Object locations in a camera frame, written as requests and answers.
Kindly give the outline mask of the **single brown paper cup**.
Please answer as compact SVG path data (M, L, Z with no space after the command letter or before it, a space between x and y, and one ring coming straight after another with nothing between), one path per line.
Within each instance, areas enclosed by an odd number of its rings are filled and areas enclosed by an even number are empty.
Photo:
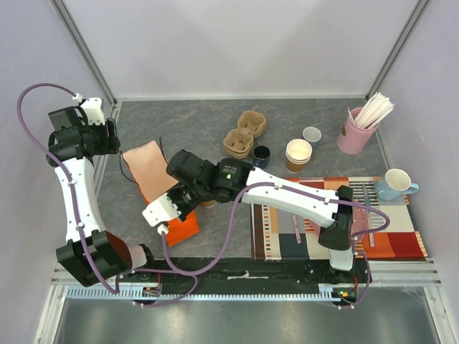
M206 208L210 208L210 207L213 207L217 202L215 200L211 200L211 201L203 201L201 202L201 205L203 207L206 207Z

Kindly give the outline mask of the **orange paper bag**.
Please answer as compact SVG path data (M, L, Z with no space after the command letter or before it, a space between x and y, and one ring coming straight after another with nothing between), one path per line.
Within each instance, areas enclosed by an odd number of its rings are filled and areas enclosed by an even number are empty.
M126 162L134 181L147 205L155 201L178 181L166 172L167 162L156 141L130 149L121 154ZM174 219L168 222L169 233L166 235L167 244L172 247L191 238L199 232L195 211L180 222Z

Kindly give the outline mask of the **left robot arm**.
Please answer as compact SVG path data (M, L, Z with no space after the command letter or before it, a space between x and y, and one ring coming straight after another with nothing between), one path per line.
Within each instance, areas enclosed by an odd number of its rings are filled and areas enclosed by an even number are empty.
M101 218L94 182L95 156L117 155L120 141L113 119L106 119L96 100L49 113L53 132L48 139L54 168L65 201L66 243L57 261L84 287L132 271L142 282L157 274L151 250L129 247L111 234Z

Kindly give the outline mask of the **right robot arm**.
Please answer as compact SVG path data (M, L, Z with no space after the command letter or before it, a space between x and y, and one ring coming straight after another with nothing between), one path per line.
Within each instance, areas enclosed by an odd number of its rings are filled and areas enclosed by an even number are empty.
M351 188L312 188L278 178L236 158L213 164L186 150L171 158L166 172L178 182L167 195L177 207L179 219L184 220L204 201L271 206L320 226L318 243L328 250L328 273L333 280L345 282L354 274Z

